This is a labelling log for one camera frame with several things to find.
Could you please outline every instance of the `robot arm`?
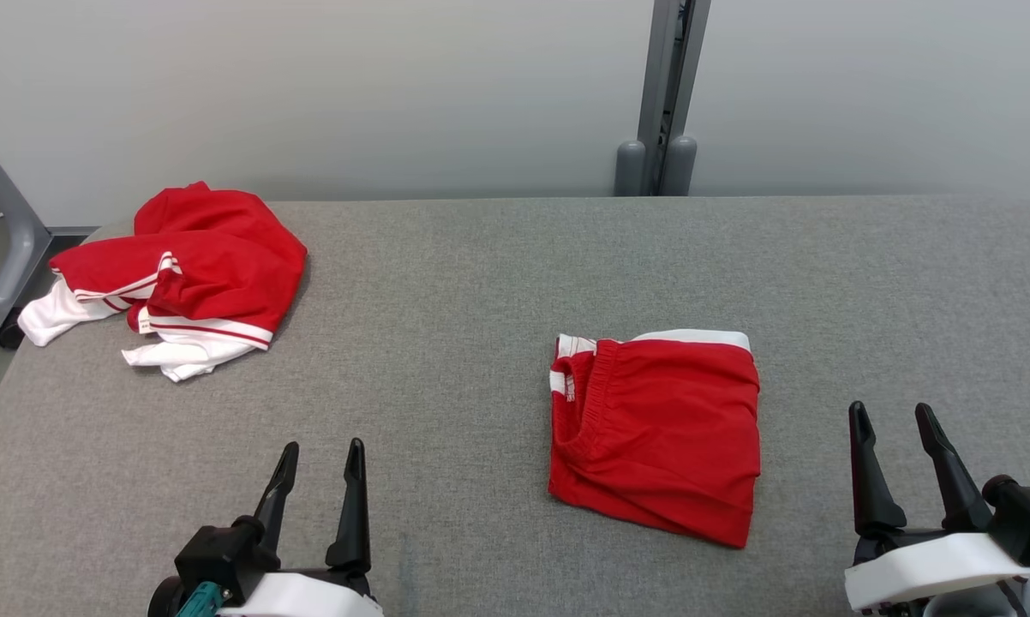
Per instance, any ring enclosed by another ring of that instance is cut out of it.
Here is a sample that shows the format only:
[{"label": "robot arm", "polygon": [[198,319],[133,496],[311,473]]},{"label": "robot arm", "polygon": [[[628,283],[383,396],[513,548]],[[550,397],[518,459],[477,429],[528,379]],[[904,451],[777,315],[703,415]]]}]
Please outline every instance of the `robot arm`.
[{"label": "robot arm", "polygon": [[205,526],[176,555],[177,577],[164,579],[148,617],[381,617],[370,592],[370,516],[366,456],[353,439],[344,466],[339,529],[328,569],[283,570],[276,549],[285,501],[295,485],[299,444],[283,448],[255,514],[230,527]]},{"label": "robot arm", "polygon": [[859,535],[845,572],[852,609],[901,617],[1030,615],[1030,487],[998,476],[977,491],[926,403],[916,407],[916,422],[946,507],[940,529],[904,529],[906,516],[877,461],[868,414],[860,402],[849,408]]}]

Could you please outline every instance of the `white stripe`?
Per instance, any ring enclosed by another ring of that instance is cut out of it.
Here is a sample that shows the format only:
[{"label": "white stripe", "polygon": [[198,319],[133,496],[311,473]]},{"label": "white stripe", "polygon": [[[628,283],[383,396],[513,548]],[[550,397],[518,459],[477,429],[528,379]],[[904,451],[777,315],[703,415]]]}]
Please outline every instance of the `white stripe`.
[{"label": "white stripe", "polygon": [[164,327],[197,327],[201,329],[215,329],[216,331],[242,334],[245,336],[251,336],[253,339],[260,339],[265,341],[265,343],[271,343],[273,333],[271,331],[266,331],[265,329],[259,327],[252,327],[249,323],[241,323],[241,321],[234,321],[231,319],[188,319],[181,316],[159,316],[150,313],[150,320],[153,323],[161,323]]},{"label": "white stripe", "polygon": [[561,371],[549,371],[549,389],[564,395],[564,374]]},{"label": "white stripe", "polygon": [[146,284],[148,282],[154,281],[156,278],[158,278],[158,274],[152,273],[148,277],[139,278],[139,280],[136,280],[136,281],[132,282],[131,284],[123,285],[123,286],[121,286],[121,288],[116,288],[114,292],[108,292],[108,293],[89,292],[89,289],[75,288],[75,289],[73,289],[73,296],[76,297],[77,300],[88,300],[88,299],[93,299],[93,298],[110,298],[112,296],[127,296],[127,297],[134,297],[134,298],[148,298],[149,297],[148,293],[146,293],[145,289],[143,289],[143,288],[140,288],[140,289],[138,289],[138,292],[135,292],[135,293],[131,293],[130,290],[132,288],[135,288],[135,286],[143,285],[143,284]]},{"label": "white stripe", "polygon": [[751,341],[743,332],[696,331],[695,329],[676,329],[676,331],[649,332],[633,340],[677,340],[682,343],[718,343],[731,344],[751,351]]},{"label": "white stripe", "polygon": [[596,344],[591,339],[583,339],[582,336],[569,336],[566,334],[557,336],[558,358],[569,358],[571,355],[582,354],[584,351],[595,351],[596,349]]},{"label": "white stripe", "polygon": [[220,333],[220,332],[206,332],[206,331],[193,331],[193,329],[186,329],[182,327],[177,328],[166,328],[159,323],[158,328],[152,329],[156,335],[161,337],[161,340],[167,343],[176,344],[191,344],[191,343],[206,343],[206,341],[216,340],[218,343],[229,343],[229,344],[244,344],[244,346],[249,349],[260,349],[262,351],[268,351],[269,344],[264,343],[260,340],[252,339],[241,339],[234,334]]},{"label": "white stripe", "polygon": [[161,262],[158,263],[158,273],[161,270],[171,270],[173,273],[183,274],[183,271],[179,269],[178,259],[173,258],[170,250],[166,250],[166,253],[161,256]]},{"label": "white stripe", "polygon": [[130,309],[129,302],[127,302],[126,300],[124,300],[124,299],[122,299],[119,297],[108,298],[108,302],[110,302],[111,304],[114,304],[114,307],[117,308],[119,311],[126,311],[127,309]]}]

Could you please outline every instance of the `folded shorts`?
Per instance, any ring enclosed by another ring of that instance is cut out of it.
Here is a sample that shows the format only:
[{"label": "folded shorts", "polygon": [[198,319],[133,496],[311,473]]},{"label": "folded shorts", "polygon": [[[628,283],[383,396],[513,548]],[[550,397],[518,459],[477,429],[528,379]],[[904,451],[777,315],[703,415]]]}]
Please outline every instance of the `folded shorts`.
[{"label": "folded shorts", "polygon": [[561,335],[549,491],[604,515],[743,548],[759,473],[758,373],[742,333]]}]

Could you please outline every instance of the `teal connector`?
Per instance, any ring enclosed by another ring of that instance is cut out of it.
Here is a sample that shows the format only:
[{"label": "teal connector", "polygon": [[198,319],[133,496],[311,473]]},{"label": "teal connector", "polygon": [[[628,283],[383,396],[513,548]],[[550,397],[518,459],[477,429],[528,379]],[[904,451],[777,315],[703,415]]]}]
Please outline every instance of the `teal connector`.
[{"label": "teal connector", "polygon": [[226,602],[221,587],[214,583],[202,582],[195,587],[195,593],[183,603],[176,617],[214,617]]}]

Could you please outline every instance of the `gray fabric surface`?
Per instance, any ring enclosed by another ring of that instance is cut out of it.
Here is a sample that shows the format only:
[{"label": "gray fabric surface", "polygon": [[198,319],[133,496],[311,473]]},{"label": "gray fabric surface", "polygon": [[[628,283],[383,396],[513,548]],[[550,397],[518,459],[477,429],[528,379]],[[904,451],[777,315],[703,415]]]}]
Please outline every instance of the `gray fabric surface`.
[{"label": "gray fabric surface", "polygon": [[[284,203],[310,247],[271,351],[179,385],[121,319],[25,346],[0,387],[0,614],[143,614],[201,524],[301,442],[280,554],[334,537],[366,441],[390,616],[848,612],[847,406],[912,524],[941,505],[934,406],[977,482],[1030,484],[1030,204],[970,198]],[[740,329],[762,393],[746,550],[546,493],[559,332]]]}]

